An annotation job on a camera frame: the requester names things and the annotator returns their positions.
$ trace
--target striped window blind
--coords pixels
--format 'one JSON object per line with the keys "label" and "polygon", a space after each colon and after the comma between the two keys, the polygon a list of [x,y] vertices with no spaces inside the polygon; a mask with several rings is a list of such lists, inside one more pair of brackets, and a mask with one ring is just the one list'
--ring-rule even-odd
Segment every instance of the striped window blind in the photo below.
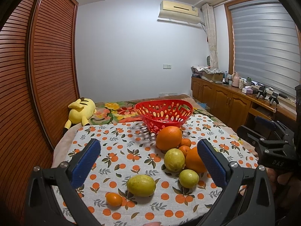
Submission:
{"label": "striped window blind", "polygon": [[234,33],[234,71],[296,98],[300,48],[294,21],[278,0],[229,6]]}

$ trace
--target red plastic basket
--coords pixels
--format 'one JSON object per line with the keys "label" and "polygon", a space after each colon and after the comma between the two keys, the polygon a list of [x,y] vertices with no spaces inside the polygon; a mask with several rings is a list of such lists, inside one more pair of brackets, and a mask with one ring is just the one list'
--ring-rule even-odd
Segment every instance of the red plastic basket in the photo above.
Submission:
{"label": "red plastic basket", "polygon": [[180,99],[145,101],[135,107],[149,131],[156,134],[164,127],[181,127],[193,112],[192,105]]}

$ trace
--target pikachu plush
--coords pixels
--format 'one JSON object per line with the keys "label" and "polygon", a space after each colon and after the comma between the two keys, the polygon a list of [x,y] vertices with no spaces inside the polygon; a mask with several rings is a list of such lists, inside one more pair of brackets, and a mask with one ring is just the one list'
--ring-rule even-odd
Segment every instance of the pikachu plush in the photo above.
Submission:
{"label": "pikachu plush", "polygon": [[65,124],[63,134],[65,134],[72,124],[82,123],[82,126],[89,125],[88,119],[96,113],[95,103],[89,98],[80,98],[68,105],[71,109],[68,121]]}

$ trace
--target metal screw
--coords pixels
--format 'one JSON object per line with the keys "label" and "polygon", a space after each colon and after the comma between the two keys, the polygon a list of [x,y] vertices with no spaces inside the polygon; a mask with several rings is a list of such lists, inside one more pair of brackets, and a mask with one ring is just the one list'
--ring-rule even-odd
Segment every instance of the metal screw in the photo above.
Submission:
{"label": "metal screw", "polygon": [[230,166],[233,168],[236,168],[236,167],[238,167],[238,163],[235,161],[232,161],[232,162],[230,162]]}
{"label": "metal screw", "polygon": [[34,170],[35,172],[38,172],[40,169],[41,169],[40,166],[34,166],[34,167],[33,167],[33,170]]}
{"label": "metal screw", "polygon": [[68,166],[68,162],[66,161],[63,161],[61,164],[60,164],[60,167],[61,168],[66,168]]}
{"label": "metal screw", "polygon": [[259,166],[258,166],[258,169],[261,170],[261,171],[264,171],[264,170],[265,170],[265,167],[264,167],[263,165],[259,165]]}

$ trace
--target wardrobe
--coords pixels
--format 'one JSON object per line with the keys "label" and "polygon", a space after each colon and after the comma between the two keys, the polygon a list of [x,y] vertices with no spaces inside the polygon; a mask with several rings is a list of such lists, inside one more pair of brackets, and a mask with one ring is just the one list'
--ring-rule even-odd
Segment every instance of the wardrobe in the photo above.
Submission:
{"label": "wardrobe", "polygon": [[51,167],[67,106],[79,98],[77,7],[22,0],[0,31],[0,211],[21,225],[32,169]]}

